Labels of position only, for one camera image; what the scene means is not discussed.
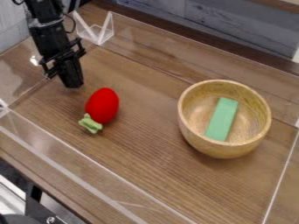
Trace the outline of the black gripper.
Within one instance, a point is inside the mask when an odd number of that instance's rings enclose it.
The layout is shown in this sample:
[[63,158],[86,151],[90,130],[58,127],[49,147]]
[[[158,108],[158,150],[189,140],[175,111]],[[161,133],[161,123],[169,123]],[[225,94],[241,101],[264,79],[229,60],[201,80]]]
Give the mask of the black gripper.
[[86,54],[82,38],[69,39],[62,22],[30,26],[34,43],[42,55],[39,64],[45,74],[53,78],[61,76],[67,88],[79,88],[85,84],[81,57]]

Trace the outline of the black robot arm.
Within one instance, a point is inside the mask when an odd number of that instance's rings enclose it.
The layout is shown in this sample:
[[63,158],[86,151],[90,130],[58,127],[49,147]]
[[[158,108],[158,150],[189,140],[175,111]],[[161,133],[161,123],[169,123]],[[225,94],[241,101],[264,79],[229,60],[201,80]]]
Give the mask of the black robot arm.
[[70,40],[65,28],[62,0],[23,0],[17,5],[26,4],[31,13],[29,29],[42,59],[39,65],[43,67],[45,76],[53,78],[59,76],[67,88],[79,88],[85,84],[81,57],[87,53],[82,45],[82,38]]

